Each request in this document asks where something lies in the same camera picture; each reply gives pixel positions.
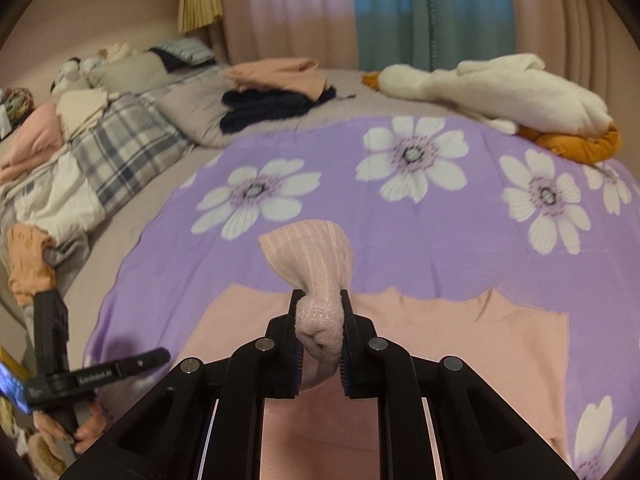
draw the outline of purple floral blanket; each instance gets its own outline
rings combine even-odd
[[[640,419],[640,189],[615,161],[587,168],[459,118],[365,118],[238,140],[145,229],[86,357],[157,346],[175,356],[231,283],[289,290],[257,237],[301,219],[347,233],[354,292],[393,285],[466,300],[498,286],[516,303],[568,313],[572,465],[601,478]]]

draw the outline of plaid blanket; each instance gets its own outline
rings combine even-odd
[[[107,217],[119,211],[193,144],[156,109],[157,96],[125,94],[71,144]]]

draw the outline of bed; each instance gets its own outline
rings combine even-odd
[[[223,152],[191,150],[101,226],[92,256],[65,295],[72,367],[160,345],[177,357],[207,305],[232,283],[288,291],[257,243],[283,221],[258,218],[232,236],[228,219],[210,216],[207,224],[210,210],[198,204],[240,167],[259,172],[273,160],[304,160],[298,171],[322,173],[321,186],[300,195],[302,210],[286,221],[341,225],[354,247],[355,293],[395,285],[415,298],[465,300],[497,288],[514,303],[568,314],[568,459],[580,478],[601,478],[640,420],[634,177],[615,161],[598,176],[446,108],[384,98],[361,85],[358,72],[329,72],[329,78],[338,95],[356,98],[284,129],[262,125]],[[385,171],[357,169],[383,144],[367,140],[370,131],[396,138],[418,124],[427,128],[424,118],[434,142],[462,132],[453,136],[457,146],[444,150],[448,176],[427,175],[422,193],[386,186],[395,173],[378,179]],[[522,211],[516,200],[536,177],[548,180],[546,195],[537,197],[534,211]],[[558,206],[563,193],[571,213]],[[564,219],[564,230],[531,228],[550,208]],[[111,416],[165,371],[104,391]]]

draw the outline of yellow pleated fabric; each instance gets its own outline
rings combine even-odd
[[[191,32],[222,19],[221,0],[180,0],[178,31]]]

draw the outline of peach cloth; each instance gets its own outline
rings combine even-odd
[[[306,296],[296,309],[296,336],[321,366],[333,374],[342,351],[344,312],[340,290],[351,288],[353,250],[342,228],[324,220],[285,225],[259,237],[271,269]]]
[[[20,306],[33,304],[36,292],[56,286],[56,273],[49,267],[42,253],[54,247],[54,239],[37,227],[14,224],[6,235],[11,261],[9,288]]]
[[[60,121],[53,102],[43,104],[24,121],[0,160],[0,184],[43,164],[62,146]]]
[[[241,63],[225,74],[236,89],[268,90],[278,88],[300,92],[313,102],[327,88],[326,76],[318,70],[318,62],[308,57],[284,57]]]
[[[354,311],[412,355],[465,360],[562,456],[568,360],[566,314],[522,307],[492,290],[463,302],[416,300],[393,287],[353,294]],[[287,312],[290,294],[231,285],[206,309],[176,362],[229,357]],[[338,374],[296,400],[267,400],[264,480],[378,478],[375,400],[344,397]]]

